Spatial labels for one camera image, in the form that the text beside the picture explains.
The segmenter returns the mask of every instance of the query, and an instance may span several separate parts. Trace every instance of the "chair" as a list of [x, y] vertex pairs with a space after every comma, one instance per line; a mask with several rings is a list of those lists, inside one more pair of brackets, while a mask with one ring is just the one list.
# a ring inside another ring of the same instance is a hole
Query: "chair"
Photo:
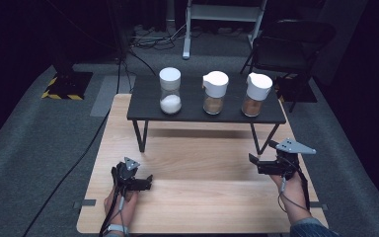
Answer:
[[253, 49], [240, 73], [246, 66], [251, 73], [253, 67], [266, 71], [287, 73], [277, 77], [274, 84], [289, 75], [296, 76], [291, 79], [292, 88], [280, 88], [278, 98], [288, 90], [294, 96], [289, 109], [293, 111], [299, 95], [309, 83], [311, 69], [316, 61], [319, 51], [334, 38], [336, 30], [326, 23], [304, 20], [280, 20], [269, 24], [261, 34], [254, 39]]

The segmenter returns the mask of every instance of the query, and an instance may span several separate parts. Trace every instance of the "light wood surface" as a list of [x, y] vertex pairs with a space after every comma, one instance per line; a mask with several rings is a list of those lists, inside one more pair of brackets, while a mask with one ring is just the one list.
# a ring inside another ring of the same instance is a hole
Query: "light wood surface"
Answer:
[[[256, 154], [256, 148], [248, 124], [150, 121], [146, 151], [140, 153], [132, 122], [126, 119], [129, 100], [130, 95], [114, 97], [85, 196], [95, 199], [96, 205], [82, 207], [79, 232], [99, 232], [105, 218], [104, 198], [113, 186], [111, 168], [124, 157], [141, 164], [136, 178], [153, 174], [152, 189], [139, 195], [131, 233], [289, 231], [275, 184], [249, 162], [248, 154]], [[255, 125], [260, 144], [272, 127]], [[273, 140], [287, 137], [295, 139], [289, 123], [279, 127]], [[275, 160], [275, 150], [268, 147], [261, 159]], [[309, 180], [310, 201], [318, 201], [303, 159], [299, 159]], [[320, 208], [311, 208], [311, 212], [327, 226]]]

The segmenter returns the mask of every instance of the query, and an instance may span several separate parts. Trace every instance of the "black cable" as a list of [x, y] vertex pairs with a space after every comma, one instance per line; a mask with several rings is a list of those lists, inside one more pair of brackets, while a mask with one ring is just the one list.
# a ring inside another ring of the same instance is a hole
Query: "black cable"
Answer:
[[149, 66], [149, 64], [147, 64], [143, 59], [141, 59], [140, 57], [138, 57], [132, 50], [129, 52], [133, 57], [139, 59], [141, 62], [143, 62], [153, 73], [153, 75], [156, 76], [156, 73], [155, 71], [152, 69], [152, 67]]
[[[182, 25], [173, 35], [171, 35], [171, 33], [168, 31], [168, 28], [167, 28], [166, 29], [166, 31], [168, 33], [167, 37], [148, 40], [148, 41], [144, 41], [144, 42], [140, 42], [142, 39], [139, 39], [137, 41], [137, 43], [132, 44], [130, 47], [138, 47], [138, 48], [142, 48], [142, 49], [154, 48], [157, 50], [165, 50], [165, 49], [173, 48], [173, 47], [175, 47], [174, 41], [177, 40], [181, 36], [181, 33], [182, 33], [182, 30], [184, 29], [184, 26], [185, 25]], [[170, 45], [170, 44], [172, 46], [162, 47], [162, 48], [156, 47], [157, 45]]]
[[117, 187], [115, 187], [115, 192], [114, 192], [114, 196], [113, 196], [113, 202], [112, 202], [112, 204], [110, 206], [110, 210], [107, 213], [106, 218], [104, 219], [103, 224], [101, 225], [100, 234], [99, 234], [100, 237], [102, 237], [104, 235], [104, 231], [107, 229], [107, 224], [110, 222], [110, 216], [112, 216], [112, 214], [113, 214], [113, 211], [114, 211], [114, 208], [115, 208], [115, 204], [116, 204], [116, 200], [118, 199], [118, 194], [119, 194], [119, 190], [118, 190]]
[[117, 83], [116, 83], [116, 94], [118, 94], [119, 92], [119, 71], [121, 70], [121, 63], [119, 62], [118, 63], [118, 73], [117, 73], [117, 77], [116, 77], [116, 80], [117, 80]]
[[131, 86], [131, 78], [130, 78], [129, 73], [134, 74], [134, 76], [137, 76], [137, 74], [135, 72], [128, 70], [128, 64], [125, 61], [122, 62], [122, 66], [124, 67], [124, 71], [127, 74], [128, 86], [130, 88], [128, 93], [131, 94], [133, 92], [133, 87]]
[[281, 199], [281, 196], [285, 197], [285, 199], [287, 199], [289, 202], [291, 202], [292, 204], [304, 209], [304, 210], [307, 210], [310, 212], [310, 200], [309, 200], [309, 192], [308, 192], [308, 187], [307, 187], [307, 179], [306, 177], [304, 176], [303, 172], [301, 171], [301, 168], [300, 167], [296, 167], [293, 163], [291, 163], [289, 160], [281, 157], [282, 160], [284, 160], [285, 162], [287, 162], [290, 166], [292, 166], [296, 172], [298, 173], [298, 175], [300, 176], [300, 179], [301, 179], [301, 186], [303, 188], [303, 194], [304, 194], [304, 198], [306, 200], [306, 208], [295, 203], [294, 201], [292, 201], [291, 199], [289, 199], [287, 196], [284, 195], [283, 192], [279, 192], [278, 194], [278, 204], [279, 204], [279, 207], [284, 211], [284, 212], [287, 212], [284, 208], [282, 208], [282, 205], [281, 203], [279, 202], [280, 199]]
[[70, 168], [70, 170], [63, 176], [63, 178], [59, 181], [57, 186], [54, 188], [54, 190], [51, 192], [50, 196], [47, 198], [47, 200], [44, 202], [44, 204], [39, 209], [38, 213], [34, 217], [33, 221], [30, 223], [29, 227], [27, 228], [26, 232], [24, 232], [23, 237], [27, 236], [30, 229], [33, 227], [34, 223], [37, 221], [38, 217], [41, 215], [44, 208], [47, 206], [48, 202], [51, 200], [51, 198], [54, 196], [58, 188], [61, 186], [61, 184], [64, 182], [64, 180], [72, 173], [72, 171], [76, 168], [76, 166], [82, 161], [82, 159], [85, 157], [85, 155], [88, 153], [89, 149], [91, 149], [92, 144], [97, 139], [98, 134], [100, 133], [101, 128], [103, 128], [103, 125], [105, 121], [107, 120], [107, 117], [109, 116], [110, 111], [107, 112], [106, 116], [104, 117], [103, 122], [101, 122], [100, 126], [97, 129], [97, 132], [95, 133], [94, 137], [92, 138], [91, 142], [89, 143], [88, 147], [86, 148], [85, 152], [79, 157], [79, 159], [76, 161], [76, 163]]

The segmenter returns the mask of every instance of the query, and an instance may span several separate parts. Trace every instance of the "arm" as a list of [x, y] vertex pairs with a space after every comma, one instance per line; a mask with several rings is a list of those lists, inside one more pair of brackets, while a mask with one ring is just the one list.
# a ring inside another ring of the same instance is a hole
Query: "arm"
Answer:
[[[270, 176], [278, 186], [278, 192], [283, 186], [282, 178], [279, 176]], [[301, 178], [296, 172], [294, 176], [285, 182], [285, 188], [280, 195], [282, 203], [290, 221], [290, 236], [340, 236], [323, 226], [318, 219], [313, 218], [312, 214], [306, 208], [306, 199], [304, 197]]]
[[[115, 187], [113, 187], [109, 196], [104, 200], [104, 207], [105, 207], [106, 214], [109, 212], [110, 207], [113, 203], [114, 188]], [[117, 225], [122, 225], [122, 226], [128, 227], [130, 225], [131, 220], [132, 220], [133, 215], [134, 215], [134, 211], [135, 211], [135, 208], [137, 205], [137, 199], [138, 199], [138, 192], [137, 191], [127, 193], [125, 196], [125, 201], [124, 201], [124, 205], [122, 207], [122, 211], [121, 211], [121, 213], [118, 213], [119, 202], [120, 202], [120, 197], [118, 197], [116, 204], [115, 204], [114, 212], [113, 212], [112, 217], [111, 217], [112, 220], [111, 220], [110, 224], [117, 224]], [[111, 231], [109, 233], [109, 236], [110, 235], [123, 237], [124, 233], [122, 233], [121, 231]]]

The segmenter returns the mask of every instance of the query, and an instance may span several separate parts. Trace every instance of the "hazard tape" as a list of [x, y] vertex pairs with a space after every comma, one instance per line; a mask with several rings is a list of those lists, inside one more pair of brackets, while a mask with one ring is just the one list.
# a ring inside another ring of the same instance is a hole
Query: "hazard tape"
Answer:
[[45, 88], [44, 93], [42, 93], [41, 98], [51, 98], [51, 99], [65, 99], [65, 100], [84, 100], [84, 95], [69, 95], [69, 94], [60, 94], [60, 93], [52, 93], [51, 88], [56, 82], [57, 77], [51, 79], [50, 83], [48, 83], [47, 88]]

